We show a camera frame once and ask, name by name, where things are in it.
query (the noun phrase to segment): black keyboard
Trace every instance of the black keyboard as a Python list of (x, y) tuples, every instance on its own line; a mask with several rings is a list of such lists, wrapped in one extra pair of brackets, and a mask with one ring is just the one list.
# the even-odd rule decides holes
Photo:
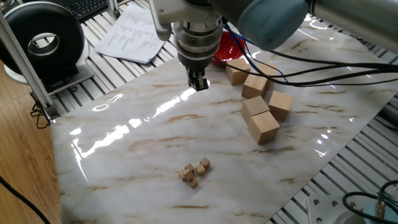
[(79, 22), (85, 22), (86, 20), (96, 16), (99, 12), (102, 12), (108, 8), (107, 0), (79, 0), (69, 6), (66, 6)]

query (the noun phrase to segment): white marble surface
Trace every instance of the white marble surface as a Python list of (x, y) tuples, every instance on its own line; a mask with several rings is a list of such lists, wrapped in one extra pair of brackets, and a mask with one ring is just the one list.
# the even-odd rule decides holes
[[(356, 40), (306, 21), (287, 54), (379, 62)], [(314, 64), (256, 57), (292, 73)], [(290, 78), (348, 73), (344, 68)], [(187, 86), (175, 58), (52, 124), (62, 205), (82, 223), (265, 223), (394, 96), (396, 83), (273, 89), (294, 95), (274, 142), (258, 146), (239, 110), (242, 86), (210, 66), (210, 89)], [(374, 82), (371, 75), (342, 82)], [(211, 170), (191, 189), (177, 172), (203, 157)]]

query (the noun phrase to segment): red bowl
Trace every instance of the red bowl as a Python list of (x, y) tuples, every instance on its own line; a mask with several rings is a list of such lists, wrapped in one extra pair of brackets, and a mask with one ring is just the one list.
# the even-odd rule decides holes
[[(244, 41), (242, 39), (238, 39), (239, 44), (245, 50)], [(239, 49), (238, 45), (235, 43), (231, 34), (228, 31), (223, 32), (223, 36), (221, 37), (220, 48), (218, 49), (215, 57), (220, 59), (223, 62), (227, 62), (229, 60), (234, 60), (242, 57), (243, 53)], [(225, 66), (219, 61), (213, 59), (213, 64), (217, 66)]]

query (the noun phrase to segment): wooden floor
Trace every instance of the wooden floor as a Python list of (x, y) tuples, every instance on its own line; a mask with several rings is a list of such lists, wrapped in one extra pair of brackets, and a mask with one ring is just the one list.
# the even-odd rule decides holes
[[(50, 128), (37, 129), (29, 112), (28, 87), (12, 81), (0, 61), (0, 175), (38, 207), (51, 223), (60, 223), (60, 195)], [(0, 185), (0, 223), (42, 223), (24, 203)]]

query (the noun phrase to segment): wooden block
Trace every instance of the wooden block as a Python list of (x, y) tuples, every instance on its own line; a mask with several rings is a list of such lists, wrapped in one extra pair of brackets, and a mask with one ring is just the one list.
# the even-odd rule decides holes
[(293, 96), (274, 91), (269, 101), (269, 109), (278, 121), (285, 121), (293, 102)]
[[(247, 72), (250, 72), (250, 66), (246, 63), (245, 59), (239, 58), (235, 60), (227, 61), (228, 65), (232, 65), (234, 67), (240, 68)], [(244, 83), (246, 81), (249, 74), (236, 70), (235, 68), (226, 67), (225, 70), (226, 77), (228, 78), (231, 85), (237, 85), (240, 83)]]
[(246, 124), (249, 124), (250, 118), (252, 116), (264, 113), (266, 111), (269, 111), (266, 102), (261, 96), (257, 96), (243, 101), (241, 115)]
[(198, 179), (192, 178), (187, 183), (191, 188), (195, 188), (198, 185)]
[(199, 163), (205, 166), (205, 169), (209, 168), (210, 166), (210, 160), (208, 160), (206, 157), (204, 157)]
[(186, 169), (183, 169), (180, 172), (178, 172), (178, 176), (181, 178), (182, 181), (186, 181), (184, 175), (182, 174), (184, 171), (186, 171)]
[(203, 164), (197, 165), (197, 174), (198, 175), (203, 175), (206, 173), (205, 166)]
[(182, 171), (182, 175), (184, 176), (184, 179), (187, 181), (190, 181), (190, 180), (192, 180), (192, 178), (194, 178), (194, 176), (190, 170)]
[(269, 111), (252, 116), (249, 122), (249, 132), (257, 144), (275, 139), (279, 128), (278, 122)]
[(188, 164), (185, 169), (190, 170), (192, 174), (195, 174), (195, 168), (193, 167), (192, 164)]
[[(272, 76), (273, 76), (273, 75), (276, 74), (276, 70), (273, 69), (273, 68), (271, 68), (270, 66), (263, 65), (263, 64), (259, 64), (259, 65), (257, 66), (257, 68), (259, 68), (259, 69), (260, 69), (262, 72), (264, 72), (266, 75), (272, 75)], [(270, 81), (270, 80), (267, 80), (267, 81), (266, 81), (266, 88), (265, 88), (265, 90), (269, 90), (269, 87), (271, 86), (271, 83), (272, 83), (272, 81)]]
[(249, 75), (243, 85), (242, 97), (247, 99), (262, 96), (266, 89), (267, 78)]

